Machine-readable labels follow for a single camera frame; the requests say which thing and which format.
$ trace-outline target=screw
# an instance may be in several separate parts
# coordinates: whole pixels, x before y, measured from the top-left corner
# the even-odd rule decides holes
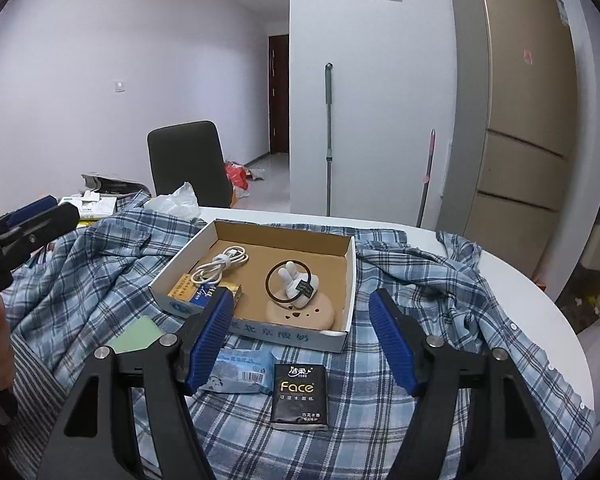
[[[442,339],[439,335],[428,335],[427,336],[427,344],[432,348],[440,348],[445,343],[445,340]]]
[[[503,348],[494,348],[493,357],[495,357],[496,361],[506,361],[509,354],[507,354],[507,351]]]
[[[96,351],[93,353],[93,355],[96,356],[96,359],[104,359],[105,357],[108,357],[110,353],[111,350],[108,346],[101,346],[96,348]]]
[[[177,343],[178,336],[175,334],[165,334],[160,338],[160,344],[162,346],[173,346]]]

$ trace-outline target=metal pole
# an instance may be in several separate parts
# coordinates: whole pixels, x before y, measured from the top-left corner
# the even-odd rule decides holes
[[[327,63],[324,67],[324,95],[327,103],[327,216],[331,216],[331,69],[333,65]]]
[[[420,211],[418,211],[418,221],[416,227],[422,225],[422,216],[424,215],[424,206],[427,203],[427,193],[429,192],[429,180],[431,179],[431,165],[433,164],[433,150],[436,147],[436,131],[431,131],[429,141],[429,160],[427,161],[427,174],[424,177],[424,187],[422,188],[422,198],[420,199]]]

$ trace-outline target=red plastic bag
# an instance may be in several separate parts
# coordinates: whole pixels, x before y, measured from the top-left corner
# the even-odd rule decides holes
[[[240,164],[226,162],[224,164],[224,170],[226,171],[226,176],[235,187],[239,187],[245,191],[249,189],[249,184],[247,183],[247,172],[244,171],[244,168],[240,166]]]

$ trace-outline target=blue wet wipes package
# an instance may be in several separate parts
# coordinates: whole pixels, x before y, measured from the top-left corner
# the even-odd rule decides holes
[[[270,394],[276,358],[268,350],[222,348],[201,390],[223,394]]]

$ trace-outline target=green sticky note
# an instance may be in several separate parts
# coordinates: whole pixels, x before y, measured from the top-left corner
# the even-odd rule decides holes
[[[150,317],[142,316],[125,328],[125,331],[112,338],[107,345],[113,348],[116,354],[143,350],[151,345],[163,334],[162,330]]]

